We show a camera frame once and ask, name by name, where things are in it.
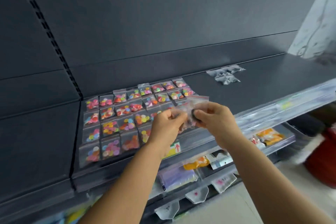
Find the person's right hand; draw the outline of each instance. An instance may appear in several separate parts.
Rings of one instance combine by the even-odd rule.
[[[197,104],[195,109],[195,117],[202,121],[196,125],[207,128],[221,148],[226,148],[228,141],[244,137],[228,107],[214,102],[204,102]]]

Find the yellow package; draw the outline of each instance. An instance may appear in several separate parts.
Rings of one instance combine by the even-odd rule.
[[[210,161],[206,157],[200,157],[195,162],[185,164],[183,167],[185,170],[192,170],[198,167],[206,167],[208,164],[210,164]]]
[[[260,133],[257,133],[257,137],[267,146],[273,145],[285,138],[283,134],[278,133],[273,128],[269,128]]]

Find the person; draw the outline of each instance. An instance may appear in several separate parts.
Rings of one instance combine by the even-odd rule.
[[[208,129],[217,144],[230,153],[265,224],[334,223],[244,137],[228,107],[208,102],[201,103],[198,108],[194,111],[195,117],[201,121],[197,126]],[[147,143],[79,223],[139,223],[161,160],[186,119],[186,113],[173,118],[171,110],[158,114]]]

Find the red object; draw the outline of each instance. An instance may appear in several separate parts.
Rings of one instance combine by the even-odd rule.
[[[322,135],[325,140],[311,153],[304,165],[315,178],[336,188],[336,131],[327,128]]]

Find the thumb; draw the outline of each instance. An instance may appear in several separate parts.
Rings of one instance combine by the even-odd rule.
[[[181,112],[175,119],[174,124],[178,127],[182,125],[183,122],[185,122],[188,118],[188,114],[186,112]]]
[[[204,123],[208,123],[211,114],[208,114],[202,110],[195,110],[194,115],[197,119],[201,120]]]

